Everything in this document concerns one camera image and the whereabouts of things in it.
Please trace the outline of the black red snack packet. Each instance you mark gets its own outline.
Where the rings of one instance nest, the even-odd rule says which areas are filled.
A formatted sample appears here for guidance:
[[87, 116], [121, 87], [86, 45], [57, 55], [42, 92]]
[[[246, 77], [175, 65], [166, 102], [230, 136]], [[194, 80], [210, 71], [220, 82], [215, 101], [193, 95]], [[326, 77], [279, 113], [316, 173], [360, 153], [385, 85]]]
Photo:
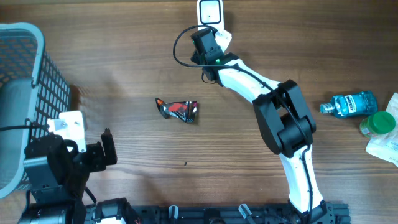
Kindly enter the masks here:
[[196, 101], [181, 101], [166, 103], [160, 98], [155, 99], [159, 113], [165, 118], [169, 119], [171, 116], [180, 119], [185, 123], [192, 123], [197, 115]]

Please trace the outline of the blue mouthwash bottle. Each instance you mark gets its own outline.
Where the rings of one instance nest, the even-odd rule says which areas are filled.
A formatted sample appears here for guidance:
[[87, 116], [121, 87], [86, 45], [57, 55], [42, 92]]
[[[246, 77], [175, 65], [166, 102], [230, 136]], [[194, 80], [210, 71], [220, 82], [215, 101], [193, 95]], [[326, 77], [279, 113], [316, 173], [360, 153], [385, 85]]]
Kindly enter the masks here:
[[350, 95], [334, 95], [328, 103], [320, 105], [321, 114], [333, 114], [339, 119], [372, 115], [377, 111], [377, 99], [370, 90]]

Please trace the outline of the green lid jar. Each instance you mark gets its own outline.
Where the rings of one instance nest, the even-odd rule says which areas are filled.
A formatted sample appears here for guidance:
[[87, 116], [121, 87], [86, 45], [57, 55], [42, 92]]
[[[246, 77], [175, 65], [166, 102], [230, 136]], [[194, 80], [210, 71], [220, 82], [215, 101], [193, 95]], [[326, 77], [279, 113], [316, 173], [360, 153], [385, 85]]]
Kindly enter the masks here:
[[387, 111], [378, 111], [362, 120], [359, 130], [367, 138], [374, 138], [391, 132], [396, 126], [393, 115]]

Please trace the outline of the beige paper pouch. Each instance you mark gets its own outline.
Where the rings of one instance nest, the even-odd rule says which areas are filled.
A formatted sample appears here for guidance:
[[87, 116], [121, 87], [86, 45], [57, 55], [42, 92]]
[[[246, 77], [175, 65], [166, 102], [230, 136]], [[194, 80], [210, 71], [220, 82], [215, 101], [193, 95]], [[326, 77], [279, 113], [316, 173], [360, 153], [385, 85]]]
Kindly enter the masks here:
[[397, 166], [397, 93], [390, 99], [386, 112], [391, 114], [396, 122], [395, 128], [387, 134], [383, 134], [371, 139], [365, 151]]

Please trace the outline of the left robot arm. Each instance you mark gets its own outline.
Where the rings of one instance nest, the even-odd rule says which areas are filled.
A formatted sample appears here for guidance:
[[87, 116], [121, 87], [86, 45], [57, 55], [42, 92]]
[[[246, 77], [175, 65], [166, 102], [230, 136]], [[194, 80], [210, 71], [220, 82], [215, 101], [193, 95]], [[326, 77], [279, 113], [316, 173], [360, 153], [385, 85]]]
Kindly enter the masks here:
[[31, 184], [27, 205], [19, 223], [84, 223], [83, 194], [96, 203], [86, 183], [92, 172], [101, 172], [117, 163], [110, 129], [101, 141], [80, 152], [78, 144], [58, 134], [32, 141], [25, 149], [24, 170]]

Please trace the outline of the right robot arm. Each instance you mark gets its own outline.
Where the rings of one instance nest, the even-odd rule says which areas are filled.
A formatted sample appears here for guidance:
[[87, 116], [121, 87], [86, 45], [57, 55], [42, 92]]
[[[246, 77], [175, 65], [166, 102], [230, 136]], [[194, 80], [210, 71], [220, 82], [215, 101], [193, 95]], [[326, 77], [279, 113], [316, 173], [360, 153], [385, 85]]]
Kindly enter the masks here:
[[294, 215], [300, 223], [317, 221], [323, 197], [312, 165], [316, 125], [299, 86], [293, 80], [280, 83], [265, 78], [235, 54], [225, 54], [216, 42], [214, 28], [201, 29], [191, 38], [195, 46], [192, 62], [207, 78], [252, 103], [266, 146], [282, 161]]

